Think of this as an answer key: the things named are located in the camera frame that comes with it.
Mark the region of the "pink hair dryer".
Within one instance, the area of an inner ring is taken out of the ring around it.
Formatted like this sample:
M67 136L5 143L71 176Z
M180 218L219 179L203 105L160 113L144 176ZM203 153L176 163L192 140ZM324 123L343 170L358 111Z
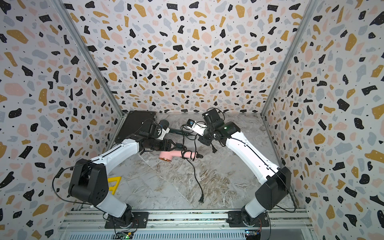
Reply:
M179 158L186 158L186 159L193 159L197 155L196 152L192 151L169 151L169 152L160 152L159 159L165 162L171 162L173 158L179 157Z

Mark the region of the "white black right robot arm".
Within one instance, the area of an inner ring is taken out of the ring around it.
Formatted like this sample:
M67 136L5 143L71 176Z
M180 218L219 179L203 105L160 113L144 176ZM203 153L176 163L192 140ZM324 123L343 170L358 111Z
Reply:
M188 121L191 130L198 134L198 141L206 146L213 140L219 141L240 157L261 184L253 199L241 210L241 221L252 227L259 222L257 218L261 214L272 210L291 194L292 173L288 168L280 168L268 160L235 123L225 122L217 109L211 108L202 116L203 124Z

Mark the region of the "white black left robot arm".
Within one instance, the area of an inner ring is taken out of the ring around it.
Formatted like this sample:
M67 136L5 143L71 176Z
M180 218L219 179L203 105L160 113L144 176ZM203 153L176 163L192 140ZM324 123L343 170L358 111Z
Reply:
M130 205L117 199L109 191L108 174L127 158L141 152L171 152L186 150L183 144L166 139L169 123L142 123L133 134L102 155L76 162L68 193L71 197L90 204L108 216L115 228L129 228L134 224Z

